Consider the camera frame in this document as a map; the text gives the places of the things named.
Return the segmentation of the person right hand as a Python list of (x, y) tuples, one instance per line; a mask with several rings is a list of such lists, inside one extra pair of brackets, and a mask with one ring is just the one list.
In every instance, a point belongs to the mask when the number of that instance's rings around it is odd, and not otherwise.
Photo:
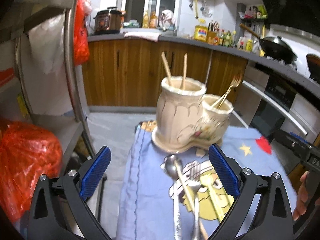
[(300, 178), (302, 183), (297, 195), (296, 208), (293, 211), (292, 218), (296, 221), (300, 216), (306, 213), (306, 202), (309, 198), (308, 191), (306, 189), (306, 179), (309, 176), (310, 171), (306, 171)]

